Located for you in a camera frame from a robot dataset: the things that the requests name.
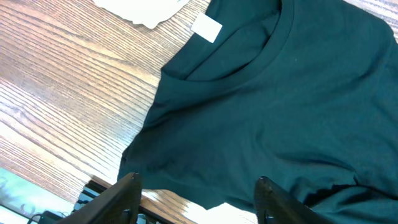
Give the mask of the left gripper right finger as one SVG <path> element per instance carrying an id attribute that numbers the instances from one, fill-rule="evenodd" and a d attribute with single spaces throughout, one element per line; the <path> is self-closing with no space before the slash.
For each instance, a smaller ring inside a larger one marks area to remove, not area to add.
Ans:
<path id="1" fill-rule="evenodd" d="M 332 224 L 265 176 L 256 182 L 254 207 L 258 224 Z"/>

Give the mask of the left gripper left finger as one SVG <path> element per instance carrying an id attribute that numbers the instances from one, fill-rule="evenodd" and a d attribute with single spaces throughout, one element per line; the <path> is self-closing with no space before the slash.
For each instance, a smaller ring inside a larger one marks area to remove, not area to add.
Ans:
<path id="1" fill-rule="evenodd" d="M 141 191 L 141 176 L 129 173 L 57 224 L 136 224 Z"/>

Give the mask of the black t-shirt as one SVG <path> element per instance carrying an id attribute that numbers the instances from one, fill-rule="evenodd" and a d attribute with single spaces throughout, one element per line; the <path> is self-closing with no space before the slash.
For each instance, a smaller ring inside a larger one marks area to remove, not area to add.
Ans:
<path id="1" fill-rule="evenodd" d="M 397 42 L 344 1 L 212 1 L 161 69 L 119 177 L 254 211 L 265 176 L 334 223 L 397 222 Z"/>

